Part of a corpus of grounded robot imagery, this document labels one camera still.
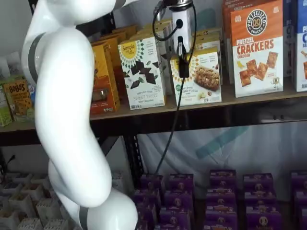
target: snack box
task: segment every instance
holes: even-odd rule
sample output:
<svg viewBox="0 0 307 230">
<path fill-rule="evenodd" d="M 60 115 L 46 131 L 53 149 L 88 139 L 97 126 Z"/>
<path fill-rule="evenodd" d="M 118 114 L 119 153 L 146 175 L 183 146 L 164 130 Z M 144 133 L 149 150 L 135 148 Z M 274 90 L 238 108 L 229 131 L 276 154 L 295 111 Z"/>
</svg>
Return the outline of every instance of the snack box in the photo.
<svg viewBox="0 0 307 230">
<path fill-rule="evenodd" d="M 247 230 L 282 229 L 282 215 L 277 205 L 246 207 Z"/>
<path fill-rule="evenodd" d="M 16 80 L 3 85 L 14 120 L 18 122 L 34 119 L 34 107 L 26 80 Z"/>
<path fill-rule="evenodd" d="M 202 230 L 236 230 L 236 225 L 231 223 L 219 223 L 217 221 L 205 221 Z"/>
<path fill-rule="evenodd" d="M 41 199 L 36 209 L 43 226 L 51 219 L 62 219 L 59 204 L 55 199 Z"/>
<path fill-rule="evenodd" d="M 243 175 L 243 187 L 255 190 L 274 188 L 273 176 L 271 173 Z"/>
<path fill-rule="evenodd" d="M 162 207 L 160 210 L 160 223 L 178 225 L 185 230 L 191 230 L 189 211 L 185 208 Z"/>
<path fill-rule="evenodd" d="M 109 45 L 106 43 L 94 45 L 93 52 L 95 72 L 91 114 L 116 112 L 120 107 L 120 102 Z"/>
<path fill-rule="evenodd" d="M 171 190 L 194 191 L 193 174 L 170 174 L 168 178 L 168 187 Z"/>
<path fill-rule="evenodd" d="M 153 230 L 157 223 L 157 213 L 154 203 L 137 202 L 136 209 L 139 214 L 139 220 L 146 221 L 149 230 Z"/>
<path fill-rule="evenodd" d="M 150 203 L 155 204 L 157 212 L 159 212 L 161 208 L 161 198 L 159 189 L 148 190 L 148 189 L 137 189 L 135 190 L 132 200 L 137 202 L 143 202 L 148 199 Z"/>
<path fill-rule="evenodd" d="M 178 104 L 183 78 L 179 76 L 179 60 L 176 56 L 171 59 L 171 70 Z M 217 47 L 194 51 L 189 66 L 189 78 L 185 78 L 180 106 L 221 101 Z"/>
<path fill-rule="evenodd" d="M 161 196 L 165 192 L 165 177 L 162 175 L 143 174 L 140 178 L 140 183 L 143 189 L 159 189 Z"/>
<path fill-rule="evenodd" d="M 296 3 L 296 57 L 293 81 L 296 91 L 302 92 L 307 90 L 307 2 L 297 0 Z"/>
<path fill-rule="evenodd" d="M 210 170 L 210 185 L 236 188 L 236 171 L 232 169 Z"/>
<path fill-rule="evenodd" d="M 18 230 L 43 230 L 39 218 L 26 218 L 18 225 Z"/>
<path fill-rule="evenodd" d="M 237 211 L 236 205 L 218 205 L 217 203 L 208 203 L 206 205 L 206 220 L 216 221 L 217 223 L 229 223 L 237 229 Z"/>
<path fill-rule="evenodd" d="M 165 105 L 165 79 L 159 41 L 139 36 L 118 46 L 131 110 Z"/>
<path fill-rule="evenodd" d="M 245 190 L 244 200 L 246 205 L 273 205 L 277 202 L 274 189 L 269 190 Z"/>
<path fill-rule="evenodd" d="M 68 221 L 65 219 L 51 219 L 44 227 L 44 230 L 69 230 Z"/>
<path fill-rule="evenodd" d="M 20 224 L 17 211 L 0 210 L 0 229 L 17 230 Z"/>
<path fill-rule="evenodd" d="M 206 201 L 210 203 L 236 204 L 236 194 L 233 188 L 208 188 Z"/>
<path fill-rule="evenodd" d="M 223 84 L 222 58 L 221 58 L 221 43 L 218 33 L 212 33 L 197 37 L 195 42 L 196 50 L 203 50 L 206 48 L 217 47 L 217 54 L 219 60 L 219 72 L 221 85 Z"/>
<path fill-rule="evenodd" d="M 230 14 L 236 97 L 283 91 L 283 1 Z"/>
</svg>

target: purple box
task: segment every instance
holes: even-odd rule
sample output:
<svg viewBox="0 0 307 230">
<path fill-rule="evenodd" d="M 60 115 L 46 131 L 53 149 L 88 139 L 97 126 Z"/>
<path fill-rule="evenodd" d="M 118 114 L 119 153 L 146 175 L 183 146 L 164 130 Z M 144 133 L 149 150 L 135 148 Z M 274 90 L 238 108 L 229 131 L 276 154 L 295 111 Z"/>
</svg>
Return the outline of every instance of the purple box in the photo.
<svg viewBox="0 0 307 230">
<path fill-rule="evenodd" d="M 236 171 L 232 169 L 210 170 L 210 185 L 236 188 Z"/>
<path fill-rule="evenodd" d="M 277 197 L 274 189 L 266 191 L 247 189 L 244 192 L 244 200 L 246 206 L 274 205 L 277 201 Z"/>
<path fill-rule="evenodd" d="M 266 190 L 274 188 L 271 173 L 247 174 L 243 176 L 243 187 L 245 189 Z"/>
<path fill-rule="evenodd" d="M 154 203 L 156 205 L 157 211 L 161 208 L 161 199 L 159 189 L 148 190 L 148 189 L 137 189 L 135 190 L 132 200 L 135 203 L 144 202 L 146 199 L 149 200 L 150 203 Z"/>
<path fill-rule="evenodd" d="M 157 224 L 154 230 L 184 230 L 184 228 L 172 224 Z"/>
<path fill-rule="evenodd" d="M 194 191 L 193 174 L 171 174 L 168 179 L 170 190 L 191 190 Z"/>
<path fill-rule="evenodd" d="M 162 207 L 161 224 L 179 225 L 182 229 L 191 230 L 190 211 L 179 207 Z"/>
<path fill-rule="evenodd" d="M 208 188 L 206 200 L 210 203 L 236 204 L 236 195 L 233 188 Z"/>
<path fill-rule="evenodd" d="M 218 223 L 217 221 L 205 221 L 202 230 L 236 230 L 231 223 Z"/>
<path fill-rule="evenodd" d="M 155 204 L 147 202 L 137 202 L 136 209 L 138 210 L 139 220 L 146 221 L 148 229 L 153 230 L 157 223 L 157 213 Z"/>
<path fill-rule="evenodd" d="M 136 225 L 135 230 L 148 230 L 146 221 L 139 221 Z"/>
<path fill-rule="evenodd" d="M 282 215 L 278 205 L 246 207 L 248 230 L 282 229 Z"/>
<path fill-rule="evenodd" d="M 217 223 L 230 223 L 237 229 L 236 205 L 218 205 L 208 203 L 206 207 L 206 220 Z"/>
</svg>

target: product logo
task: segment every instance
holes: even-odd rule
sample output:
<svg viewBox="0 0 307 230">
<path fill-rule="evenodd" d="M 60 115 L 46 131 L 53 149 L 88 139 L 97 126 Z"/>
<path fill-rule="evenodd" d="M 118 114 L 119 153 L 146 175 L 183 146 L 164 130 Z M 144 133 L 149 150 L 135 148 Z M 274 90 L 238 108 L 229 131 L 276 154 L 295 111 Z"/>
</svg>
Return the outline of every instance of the product logo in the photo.
<svg viewBox="0 0 307 230">
<path fill-rule="evenodd" d="M 246 20 L 246 28 L 251 35 L 257 36 L 265 30 L 267 22 L 267 15 L 264 11 L 253 10 Z"/>
</svg>

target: black cable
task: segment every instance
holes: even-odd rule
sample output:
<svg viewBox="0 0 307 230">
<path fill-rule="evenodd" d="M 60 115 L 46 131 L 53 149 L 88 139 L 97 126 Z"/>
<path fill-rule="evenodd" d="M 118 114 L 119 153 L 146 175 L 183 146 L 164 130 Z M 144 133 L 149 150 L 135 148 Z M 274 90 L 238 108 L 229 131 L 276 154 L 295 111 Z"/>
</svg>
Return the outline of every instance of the black cable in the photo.
<svg viewBox="0 0 307 230">
<path fill-rule="evenodd" d="M 194 11 L 194 18 L 195 18 L 194 39 L 193 39 L 193 46 L 192 46 L 191 55 L 189 57 L 188 64 L 190 64 L 190 62 L 192 60 L 193 53 L 194 53 L 194 47 L 195 47 L 195 43 L 196 43 L 196 30 L 197 30 L 196 9 L 195 9 L 194 4 L 192 5 L 192 7 L 193 7 L 193 11 Z M 176 113 L 175 113 L 175 119 L 174 119 L 174 122 L 173 122 L 171 134 L 169 135 L 169 138 L 168 138 L 165 150 L 164 150 L 164 152 L 162 154 L 162 157 L 161 157 L 161 160 L 160 160 L 160 162 L 158 164 L 158 167 L 157 167 L 156 171 L 154 172 L 154 176 L 156 176 L 159 173 L 159 170 L 161 168 L 162 162 L 164 161 L 164 158 L 166 156 L 166 153 L 168 151 L 168 147 L 169 147 L 169 145 L 171 143 L 171 140 L 172 140 L 175 128 L 176 128 L 176 124 L 177 124 L 177 120 L 178 120 L 178 116 L 179 116 L 180 102 L 181 102 L 181 96 L 182 96 L 184 82 L 185 82 L 185 78 L 183 78 L 183 80 L 182 80 L 182 84 L 181 84 L 181 88 L 180 88 L 180 94 L 179 94 L 179 100 L 178 100 L 178 105 L 177 105 L 177 110 L 176 110 Z"/>
</svg>

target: chocolate image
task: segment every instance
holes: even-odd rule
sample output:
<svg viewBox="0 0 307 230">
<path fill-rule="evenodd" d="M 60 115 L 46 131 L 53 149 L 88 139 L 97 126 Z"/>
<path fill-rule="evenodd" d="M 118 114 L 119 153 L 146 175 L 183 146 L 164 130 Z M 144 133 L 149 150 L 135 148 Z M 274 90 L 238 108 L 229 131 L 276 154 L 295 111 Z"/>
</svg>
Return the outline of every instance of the chocolate image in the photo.
<svg viewBox="0 0 307 230">
<path fill-rule="evenodd" d="M 130 89 L 134 89 L 134 88 L 138 87 L 139 84 L 140 84 L 140 81 L 139 81 L 139 80 L 136 80 L 136 81 L 131 85 Z"/>
<path fill-rule="evenodd" d="M 146 73 L 145 77 L 146 77 L 146 81 L 148 83 L 155 85 L 155 78 L 154 78 L 154 74 L 153 73 Z"/>
<path fill-rule="evenodd" d="M 153 63 L 153 65 L 154 65 L 156 68 L 159 68 L 159 62 L 156 61 L 156 62 Z"/>
</svg>

